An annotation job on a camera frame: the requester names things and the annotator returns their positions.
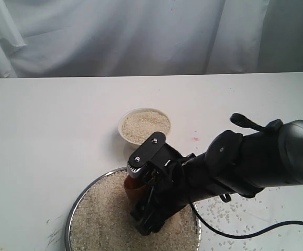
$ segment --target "stainless steel bowl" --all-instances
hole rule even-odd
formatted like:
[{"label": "stainless steel bowl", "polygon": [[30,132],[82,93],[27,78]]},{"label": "stainless steel bowl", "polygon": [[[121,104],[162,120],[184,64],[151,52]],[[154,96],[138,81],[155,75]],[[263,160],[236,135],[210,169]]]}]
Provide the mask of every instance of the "stainless steel bowl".
[{"label": "stainless steel bowl", "polygon": [[[121,171],[126,171],[127,169],[125,167],[122,168],[118,168],[115,169],[113,171],[110,171],[102,176],[100,176],[99,178],[97,178],[95,181],[93,181],[91,184],[89,184],[84,191],[82,191],[82,193],[78,196],[78,198],[76,199],[76,201],[73,203],[73,206],[70,210],[69,216],[68,216],[68,220],[66,221],[66,225],[65,225],[65,232],[64,232],[64,243],[65,243],[65,250],[66,251],[72,251],[71,249],[71,242],[70,242],[70,231],[71,231],[71,223],[72,223],[72,219],[73,219],[73,215],[74,212],[76,211],[79,203],[82,201],[84,195],[88,192],[88,190],[91,188],[91,186],[93,186],[96,182],[98,182],[99,180],[101,180],[102,178],[117,173],[117,172],[121,172]],[[197,206],[195,205],[195,203],[193,203],[195,209],[198,211]],[[197,226],[197,234],[198,234],[198,248],[197,251],[199,251],[199,247],[200,247],[200,242],[201,242],[201,222],[198,218],[196,218],[195,214],[193,214],[195,222],[196,222],[196,226]]]}]

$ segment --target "white fabric backdrop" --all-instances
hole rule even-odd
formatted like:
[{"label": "white fabric backdrop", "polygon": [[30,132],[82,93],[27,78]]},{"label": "white fabric backdrop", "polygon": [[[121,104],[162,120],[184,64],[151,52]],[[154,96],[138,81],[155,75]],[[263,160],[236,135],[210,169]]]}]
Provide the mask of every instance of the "white fabric backdrop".
[{"label": "white fabric backdrop", "polygon": [[0,0],[0,77],[303,71],[303,0]]}]

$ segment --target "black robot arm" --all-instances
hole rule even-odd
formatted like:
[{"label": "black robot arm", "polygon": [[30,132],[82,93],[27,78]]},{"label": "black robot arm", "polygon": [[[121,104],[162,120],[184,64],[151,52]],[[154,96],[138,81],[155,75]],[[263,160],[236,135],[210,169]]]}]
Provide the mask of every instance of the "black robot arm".
[{"label": "black robot arm", "polygon": [[183,157],[153,133],[128,160],[128,173],[148,185],[131,215],[143,235],[158,232],[165,220],[189,202],[232,193],[253,198],[265,187],[303,185],[303,120],[261,127],[235,113],[231,121],[257,133],[225,131],[208,150]]}]

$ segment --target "rice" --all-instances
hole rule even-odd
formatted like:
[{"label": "rice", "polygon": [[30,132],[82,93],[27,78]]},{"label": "rice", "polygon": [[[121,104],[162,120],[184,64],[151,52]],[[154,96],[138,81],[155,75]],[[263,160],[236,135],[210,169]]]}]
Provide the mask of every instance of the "rice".
[{"label": "rice", "polygon": [[172,216],[158,233],[142,236],[134,227],[123,188],[126,171],[94,184],[79,203],[72,219],[72,251],[194,250],[198,229],[190,207]]},{"label": "rice", "polygon": [[169,130],[169,119],[155,111],[132,114],[122,125],[123,135],[137,144],[142,144],[154,132],[162,132],[167,135]]}]

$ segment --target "white table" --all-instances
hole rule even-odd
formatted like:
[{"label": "white table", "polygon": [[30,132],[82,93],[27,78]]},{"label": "white table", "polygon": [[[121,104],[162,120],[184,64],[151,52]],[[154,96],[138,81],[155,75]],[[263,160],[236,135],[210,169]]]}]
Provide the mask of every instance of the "white table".
[{"label": "white table", "polygon": [[[62,229],[76,197],[101,174],[125,166],[132,153],[117,122],[137,107],[166,112],[168,143],[197,154],[226,129],[252,133],[230,123],[233,112],[261,124],[303,119],[303,73],[0,79],[0,250],[64,250]],[[222,205],[227,210],[238,202],[229,224],[207,216],[208,201],[200,212],[228,233],[303,220],[303,186],[266,189],[256,201],[233,199]],[[201,251],[229,250],[227,241],[203,229]],[[303,227],[232,245],[244,248],[303,250]]]}]

